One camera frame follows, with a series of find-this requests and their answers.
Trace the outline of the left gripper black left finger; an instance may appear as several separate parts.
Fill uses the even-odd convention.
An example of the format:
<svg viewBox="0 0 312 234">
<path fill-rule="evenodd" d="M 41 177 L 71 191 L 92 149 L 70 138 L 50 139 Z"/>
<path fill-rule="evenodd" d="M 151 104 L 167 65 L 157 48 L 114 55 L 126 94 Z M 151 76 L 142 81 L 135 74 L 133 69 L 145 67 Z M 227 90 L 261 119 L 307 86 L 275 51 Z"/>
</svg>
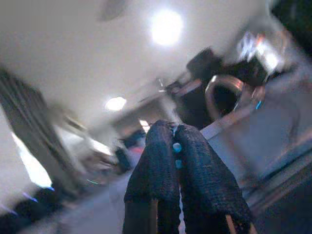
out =
<svg viewBox="0 0 312 234">
<path fill-rule="evenodd" d="M 180 194 L 172 125 L 154 123 L 143 153 L 129 179 L 124 196 L 125 234 L 177 234 Z"/>
</svg>

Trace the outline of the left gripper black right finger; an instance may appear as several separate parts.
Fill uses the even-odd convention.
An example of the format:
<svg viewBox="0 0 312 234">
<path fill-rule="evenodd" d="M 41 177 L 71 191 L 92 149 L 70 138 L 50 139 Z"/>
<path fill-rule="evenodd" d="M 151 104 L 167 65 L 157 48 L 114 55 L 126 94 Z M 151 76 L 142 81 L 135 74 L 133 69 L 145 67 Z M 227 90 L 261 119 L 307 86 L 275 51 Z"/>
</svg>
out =
<svg viewBox="0 0 312 234">
<path fill-rule="evenodd" d="M 181 195 L 188 234 L 248 234 L 252 215 L 237 181 L 202 133 L 179 125 Z"/>
</svg>

